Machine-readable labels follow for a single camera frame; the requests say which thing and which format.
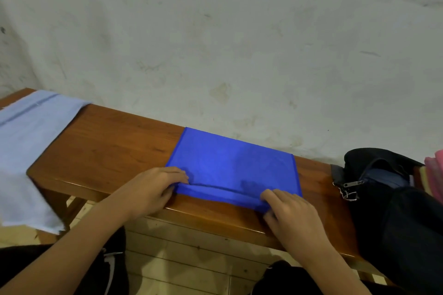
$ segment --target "yellow cloth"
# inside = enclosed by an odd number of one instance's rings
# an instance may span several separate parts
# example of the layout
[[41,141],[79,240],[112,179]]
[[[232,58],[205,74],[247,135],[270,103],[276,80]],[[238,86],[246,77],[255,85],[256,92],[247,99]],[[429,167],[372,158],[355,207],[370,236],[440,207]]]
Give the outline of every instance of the yellow cloth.
[[432,196],[432,192],[429,189],[428,175],[426,175],[426,167],[420,167],[421,183],[423,184],[424,191]]

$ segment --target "person's left hand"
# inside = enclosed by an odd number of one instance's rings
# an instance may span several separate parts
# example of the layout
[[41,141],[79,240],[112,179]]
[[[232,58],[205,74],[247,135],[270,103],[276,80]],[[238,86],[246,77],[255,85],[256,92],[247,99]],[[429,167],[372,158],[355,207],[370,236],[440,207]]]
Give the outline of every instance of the person's left hand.
[[144,171],[103,200],[118,208],[126,220],[160,211],[172,196],[173,183],[189,183],[185,171],[177,167],[152,168]]

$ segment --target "forearm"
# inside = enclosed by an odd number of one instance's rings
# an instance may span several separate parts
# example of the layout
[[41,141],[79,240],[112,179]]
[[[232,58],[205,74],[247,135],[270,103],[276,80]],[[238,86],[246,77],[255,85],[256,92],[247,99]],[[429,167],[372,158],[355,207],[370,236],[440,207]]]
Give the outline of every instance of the forearm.
[[105,201],[2,287],[0,295],[73,294],[103,244],[125,221]]
[[324,295],[370,295],[341,255],[334,249],[303,266]]

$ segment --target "wooden table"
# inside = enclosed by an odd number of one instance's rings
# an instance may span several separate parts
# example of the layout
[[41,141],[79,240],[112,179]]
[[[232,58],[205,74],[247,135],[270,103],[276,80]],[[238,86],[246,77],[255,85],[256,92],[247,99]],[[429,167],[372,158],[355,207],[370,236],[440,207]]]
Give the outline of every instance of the wooden table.
[[[0,107],[32,91],[23,89],[3,98]],[[99,202],[139,172],[164,166],[182,131],[181,126],[91,104],[81,109],[27,173],[59,216],[65,217],[62,200],[67,196]],[[358,253],[350,213],[332,185],[330,165],[295,158],[303,197],[318,210],[332,245],[353,268],[378,274]],[[231,204],[176,195],[155,216],[282,249],[260,214]]]

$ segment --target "person's right arm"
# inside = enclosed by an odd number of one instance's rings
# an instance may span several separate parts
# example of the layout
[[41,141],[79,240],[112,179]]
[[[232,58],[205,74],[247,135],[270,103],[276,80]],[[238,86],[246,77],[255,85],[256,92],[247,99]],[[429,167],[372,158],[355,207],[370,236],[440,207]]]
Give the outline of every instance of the person's right arm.
[[278,189],[265,190],[261,199],[272,209],[264,216],[271,231],[324,295],[371,294],[329,242],[313,205]]

